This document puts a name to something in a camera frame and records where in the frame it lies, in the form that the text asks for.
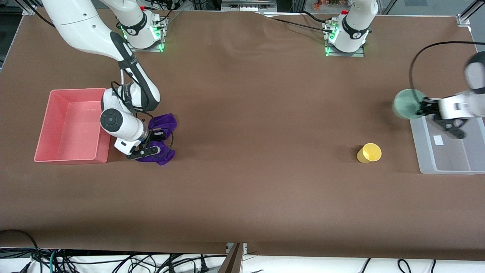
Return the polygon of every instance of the white label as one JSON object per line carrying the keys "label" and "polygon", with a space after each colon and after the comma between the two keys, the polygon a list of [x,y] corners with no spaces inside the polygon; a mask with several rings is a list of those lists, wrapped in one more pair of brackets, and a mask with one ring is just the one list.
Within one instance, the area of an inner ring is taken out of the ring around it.
{"label": "white label", "polygon": [[443,146],[443,139],[441,138],[441,136],[433,136],[433,138],[435,139],[435,144],[436,146]]}

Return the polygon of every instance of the pink container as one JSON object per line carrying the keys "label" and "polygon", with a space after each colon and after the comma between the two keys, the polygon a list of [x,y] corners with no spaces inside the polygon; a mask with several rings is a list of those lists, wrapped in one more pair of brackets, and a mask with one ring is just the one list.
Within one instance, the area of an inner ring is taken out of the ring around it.
{"label": "pink container", "polygon": [[101,128],[104,88],[52,90],[35,162],[56,165],[106,163],[111,136]]}

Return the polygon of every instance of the teal cable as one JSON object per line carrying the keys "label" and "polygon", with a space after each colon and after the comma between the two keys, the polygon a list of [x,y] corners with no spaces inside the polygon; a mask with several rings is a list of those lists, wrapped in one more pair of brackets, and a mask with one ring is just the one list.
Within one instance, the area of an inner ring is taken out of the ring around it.
{"label": "teal cable", "polygon": [[50,259],[49,259],[49,269],[50,269],[50,273],[54,273],[54,269],[52,268],[52,264],[54,263],[54,255],[56,254],[57,250],[54,250],[52,251],[52,254],[50,255]]}

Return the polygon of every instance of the yellow cup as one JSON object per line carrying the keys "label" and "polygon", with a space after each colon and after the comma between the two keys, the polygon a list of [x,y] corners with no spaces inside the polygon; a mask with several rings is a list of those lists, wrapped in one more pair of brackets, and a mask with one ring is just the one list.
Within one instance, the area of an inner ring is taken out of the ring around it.
{"label": "yellow cup", "polygon": [[357,159],[362,163],[374,162],[381,159],[381,148],[374,143],[367,143],[357,153]]}

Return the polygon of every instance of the brown tabletop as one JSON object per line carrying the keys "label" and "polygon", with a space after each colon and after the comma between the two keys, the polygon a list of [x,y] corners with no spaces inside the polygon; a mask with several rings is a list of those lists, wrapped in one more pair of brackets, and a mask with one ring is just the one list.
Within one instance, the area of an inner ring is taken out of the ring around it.
{"label": "brown tabletop", "polygon": [[[161,92],[152,114],[179,121],[174,160],[127,161],[112,147],[107,164],[53,166],[33,161],[49,92],[108,87],[119,70],[24,17],[0,73],[0,228],[49,248],[220,253],[243,241],[260,255],[484,259],[485,176],[421,174],[409,122],[390,107],[419,49],[470,33],[453,17],[376,17],[372,28],[364,58],[327,57],[319,31],[182,13],[165,52],[136,53]],[[466,89],[474,52],[425,52],[416,87]],[[367,142],[380,161],[357,161]]]}

